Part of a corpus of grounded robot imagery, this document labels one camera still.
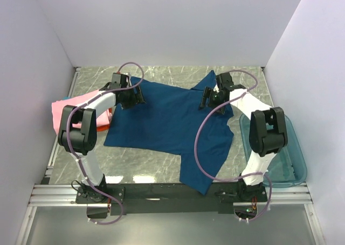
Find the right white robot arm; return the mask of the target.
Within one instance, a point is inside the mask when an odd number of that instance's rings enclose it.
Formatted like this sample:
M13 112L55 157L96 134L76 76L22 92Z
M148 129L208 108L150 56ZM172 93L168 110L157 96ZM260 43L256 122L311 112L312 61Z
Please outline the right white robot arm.
M230 104L250 120L251 154L237 178L236 189L240 200L249 201L259 195L271 161L288 143L285 114L282 108L261 102L248 88L235 84L230 72L217 75L216 83L204 89L198 108L209 107L213 113L224 114L225 106Z

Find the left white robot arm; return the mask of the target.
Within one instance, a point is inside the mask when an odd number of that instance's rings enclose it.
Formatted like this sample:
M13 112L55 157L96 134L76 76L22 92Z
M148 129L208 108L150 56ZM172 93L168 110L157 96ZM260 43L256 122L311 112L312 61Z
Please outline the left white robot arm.
M86 101L62 110L58 143L75 159L82 174L78 193L84 198L101 203L109 198L105 175L93 151L97 140L98 117L108 109L120 106L129 109L145 103L140 83L132 85L129 75L113 73L112 80Z

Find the blue t shirt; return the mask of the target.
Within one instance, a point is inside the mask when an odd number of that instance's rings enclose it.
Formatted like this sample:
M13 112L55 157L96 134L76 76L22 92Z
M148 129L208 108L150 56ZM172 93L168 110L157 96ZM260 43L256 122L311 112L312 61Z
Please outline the blue t shirt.
M213 114L200 135L199 126L210 112L199 110L205 87L216 85L210 71L197 85L184 89L143 80L140 83L145 104L123 110L116 107L105 139L105 146L139 148L181 156L180 182L205 195L212 179L201 172L216 176L227 159L234 134L227 122L233 117L230 105L224 115ZM194 142L198 139L194 157Z

